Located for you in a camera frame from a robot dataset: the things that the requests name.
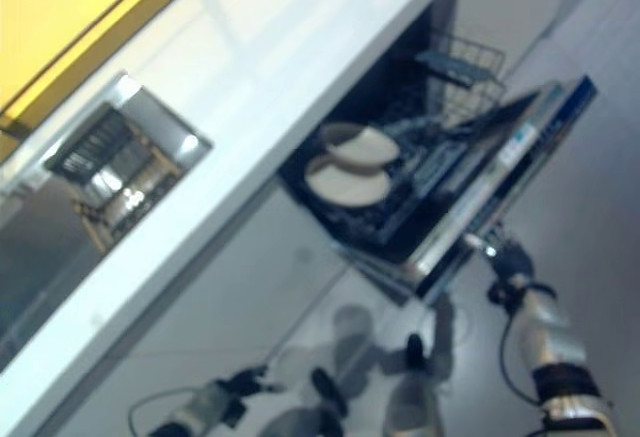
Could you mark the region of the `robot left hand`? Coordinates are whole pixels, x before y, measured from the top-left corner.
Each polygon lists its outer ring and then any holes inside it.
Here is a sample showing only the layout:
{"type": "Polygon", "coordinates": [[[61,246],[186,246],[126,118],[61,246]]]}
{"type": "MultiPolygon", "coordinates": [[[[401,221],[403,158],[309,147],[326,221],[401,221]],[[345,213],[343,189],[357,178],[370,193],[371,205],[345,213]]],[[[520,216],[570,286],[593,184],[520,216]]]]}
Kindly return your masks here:
{"type": "Polygon", "coordinates": [[[245,368],[227,379],[217,379],[216,384],[237,398],[247,398],[260,393],[281,393],[280,383],[265,382],[269,368],[266,365],[245,368]]]}

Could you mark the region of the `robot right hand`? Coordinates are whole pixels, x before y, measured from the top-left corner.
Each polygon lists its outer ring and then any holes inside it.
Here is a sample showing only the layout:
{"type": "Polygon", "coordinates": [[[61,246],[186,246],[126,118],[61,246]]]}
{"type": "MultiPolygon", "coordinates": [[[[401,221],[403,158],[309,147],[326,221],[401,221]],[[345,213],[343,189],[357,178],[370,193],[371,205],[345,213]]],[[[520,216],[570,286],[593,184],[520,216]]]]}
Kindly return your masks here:
{"type": "Polygon", "coordinates": [[[463,241],[485,258],[499,283],[522,287],[534,279],[533,260],[515,239],[498,234],[480,237],[467,233],[463,241]]]}

